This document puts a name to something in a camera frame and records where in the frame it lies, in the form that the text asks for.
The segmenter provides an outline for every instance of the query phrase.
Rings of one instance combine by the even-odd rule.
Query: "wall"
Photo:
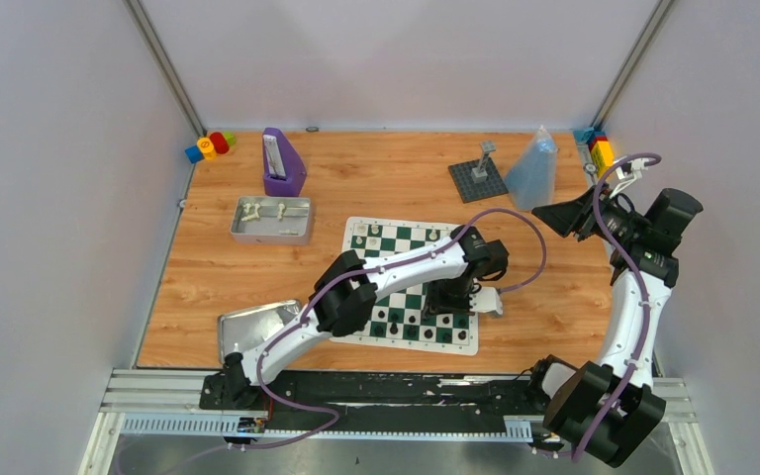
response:
[[[635,187],[643,206],[669,186],[706,208],[677,252],[659,355],[687,380],[716,472],[760,473],[760,3],[678,2],[607,130],[618,152],[666,158]]]
[[[588,124],[655,0],[144,0],[209,128]]]
[[[123,2],[0,1],[0,474],[73,474],[193,135]]]

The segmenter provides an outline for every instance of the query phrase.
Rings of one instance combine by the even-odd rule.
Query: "wooden table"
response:
[[[307,246],[245,245],[229,234],[238,197],[262,195],[260,133],[240,133],[227,155],[197,165],[139,367],[217,368],[220,314],[298,298],[340,253],[351,216],[466,223],[479,211],[511,208],[507,195],[462,204],[447,165],[478,158],[492,140],[505,176],[531,134],[334,133],[287,134],[308,166],[302,192],[316,207]],[[587,189],[569,134],[555,136],[559,151],[555,201]],[[611,270],[600,239],[561,238],[536,218],[549,247],[539,279],[503,295],[505,316],[480,319],[475,356],[430,353],[325,341],[290,367],[302,369],[517,373],[552,353],[575,364],[596,357],[611,309]],[[519,282],[540,261],[531,230],[508,215],[477,223],[501,239],[511,256],[500,286]]]

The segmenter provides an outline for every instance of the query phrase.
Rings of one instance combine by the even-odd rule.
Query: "blue plastic bag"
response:
[[[552,204],[557,161],[555,140],[541,126],[504,180],[515,208],[529,211],[535,206]]]

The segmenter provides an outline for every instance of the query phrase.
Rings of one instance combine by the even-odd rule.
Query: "purple object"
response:
[[[278,143],[278,151],[281,153],[281,161],[284,163],[284,171],[287,174],[286,179],[272,176],[269,174],[269,168],[266,166],[266,146],[263,144],[261,136],[261,149],[263,151],[263,191],[267,196],[299,196],[307,179],[307,168],[290,141],[284,137],[284,133],[274,127],[267,127],[263,130],[264,136],[274,136]]]

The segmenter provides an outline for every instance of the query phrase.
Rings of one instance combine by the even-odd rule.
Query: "gray lego structure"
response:
[[[449,166],[450,176],[463,203],[505,195],[509,192],[491,158],[491,153],[497,149],[494,143],[484,141],[479,145],[482,148],[482,156],[478,160]]]

